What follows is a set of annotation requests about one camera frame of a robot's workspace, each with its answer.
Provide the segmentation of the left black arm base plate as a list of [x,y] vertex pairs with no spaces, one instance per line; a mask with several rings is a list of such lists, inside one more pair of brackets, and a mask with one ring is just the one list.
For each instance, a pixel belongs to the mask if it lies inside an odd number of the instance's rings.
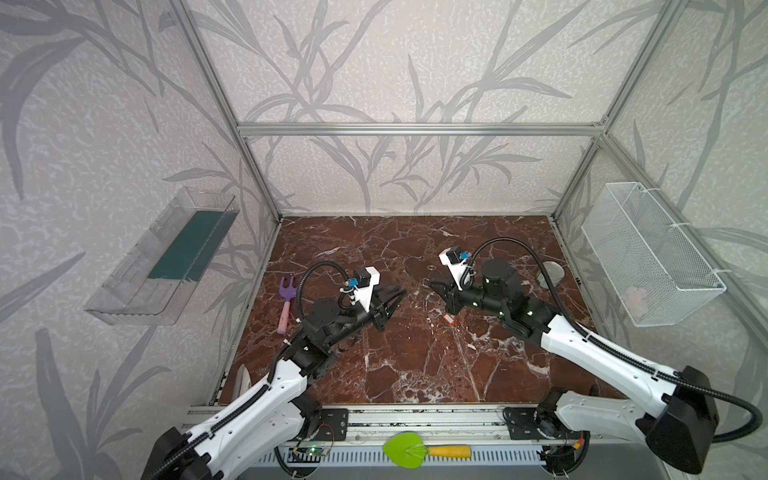
[[347,437],[350,411],[346,408],[322,408],[310,423],[309,439],[315,442],[338,442]]

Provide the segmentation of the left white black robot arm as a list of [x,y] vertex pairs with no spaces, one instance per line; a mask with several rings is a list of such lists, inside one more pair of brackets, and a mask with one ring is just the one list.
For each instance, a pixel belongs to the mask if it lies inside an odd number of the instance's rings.
[[369,291],[369,303],[315,301],[261,380],[188,432],[172,427],[158,438],[143,478],[236,479],[266,453],[314,432],[322,408],[308,390],[333,365],[334,346],[369,325],[382,330],[406,295],[394,285]]

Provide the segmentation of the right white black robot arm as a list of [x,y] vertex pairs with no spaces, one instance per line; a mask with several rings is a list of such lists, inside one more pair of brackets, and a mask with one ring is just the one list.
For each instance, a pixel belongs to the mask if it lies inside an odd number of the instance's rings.
[[539,406],[542,426],[638,441],[679,471],[702,472],[719,424],[713,398],[702,391],[710,384],[703,372],[654,363],[570,323],[554,306],[526,296],[518,272],[504,260],[491,260],[474,286],[468,252],[446,249],[439,259],[451,279],[429,286],[445,301],[448,314],[463,308],[492,313],[514,336],[567,359],[624,396],[589,398],[556,390]]

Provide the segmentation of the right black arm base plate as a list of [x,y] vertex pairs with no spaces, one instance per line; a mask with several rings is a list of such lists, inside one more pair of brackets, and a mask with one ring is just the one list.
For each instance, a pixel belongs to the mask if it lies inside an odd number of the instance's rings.
[[560,429],[547,413],[540,413],[535,407],[507,406],[502,418],[511,440],[558,439]]

